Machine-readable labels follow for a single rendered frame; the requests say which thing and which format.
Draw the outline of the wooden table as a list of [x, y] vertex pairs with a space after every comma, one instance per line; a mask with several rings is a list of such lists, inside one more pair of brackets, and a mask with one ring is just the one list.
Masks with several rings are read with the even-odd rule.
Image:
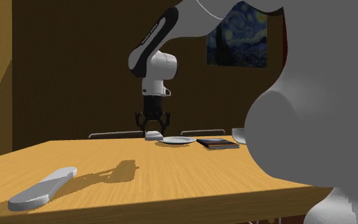
[[[69, 166], [77, 175], [50, 202], [8, 209], [12, 196]], [[246, 146], [70, 140], [0, 156], [0, 224], [237, 224], [305, 214], [329, 192], [267, 175]]]

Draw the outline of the white flat oblong object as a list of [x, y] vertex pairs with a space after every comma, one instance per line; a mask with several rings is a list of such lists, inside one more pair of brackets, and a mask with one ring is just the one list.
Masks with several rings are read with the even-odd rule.
[[27, 211], [47, 204], [55, 193], [77, 174], [76, 167], [57, 169], [39, 183], [8, 200], [10, 211]]

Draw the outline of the white plate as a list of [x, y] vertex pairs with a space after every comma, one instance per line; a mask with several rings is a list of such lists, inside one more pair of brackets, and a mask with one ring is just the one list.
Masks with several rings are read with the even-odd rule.
[[159, 142], [165, 144], [189, 144], [195, 141], [196, 141], [195, 138], [186, 137], [186, 136], [169, 136], [159, 140]]

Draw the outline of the dark chair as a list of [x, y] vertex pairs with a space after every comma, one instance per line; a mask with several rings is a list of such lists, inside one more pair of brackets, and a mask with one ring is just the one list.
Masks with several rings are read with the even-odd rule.
[[182, 136], [225, 136], [224, 129], [207, 129], [207, 130], [184, 130], [181, 132]]
[[124, 139], [124, 138], [143, 138], [144, 133], [141, 130], [122, 131], [122, 132], [104, 132], [93, 133], [88, 136], [88, 139]]

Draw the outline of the white bowl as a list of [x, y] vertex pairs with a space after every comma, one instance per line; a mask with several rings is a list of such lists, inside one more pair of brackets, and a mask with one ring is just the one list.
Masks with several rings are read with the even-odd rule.
[[232, 138], [239, 144], [246, 144], [244, 128], [233, 128], [231, 130]]

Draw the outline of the blue night sky wall picture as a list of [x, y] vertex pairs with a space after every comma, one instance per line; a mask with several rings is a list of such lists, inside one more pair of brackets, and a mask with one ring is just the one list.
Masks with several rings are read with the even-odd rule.
[[206, 64], [210, 66], [267, 67], [267, 16], [239, 2], [207, 35]]

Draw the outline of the dark book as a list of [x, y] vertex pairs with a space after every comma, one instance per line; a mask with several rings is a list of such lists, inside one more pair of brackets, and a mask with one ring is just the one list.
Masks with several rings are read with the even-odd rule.
[[197, 139], [196, 141], [208, 150], [237, 149], [240, 147], [237, 143], [222, 138]]

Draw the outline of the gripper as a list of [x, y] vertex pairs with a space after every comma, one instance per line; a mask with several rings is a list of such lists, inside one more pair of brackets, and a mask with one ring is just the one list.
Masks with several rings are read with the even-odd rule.
[[144, 95], [143, 96], [143, 112], [135, 112], [136, 126], [141, 131], [146, 131], [148, 121], [158, 121], [161, 126], [161, 134], [164, 134], [167, 127], [170, 125], [170, 112], [163, 112], [162, 110], [163, 97], [159, 95]]

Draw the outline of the small white rounded block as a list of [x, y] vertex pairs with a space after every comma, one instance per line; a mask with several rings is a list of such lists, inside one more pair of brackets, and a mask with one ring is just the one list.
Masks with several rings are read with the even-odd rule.
[[147, 141], [159, 141], [163, 140], [163, 135], [157, 130], [150, 130], [145, 133], [144, 138]]

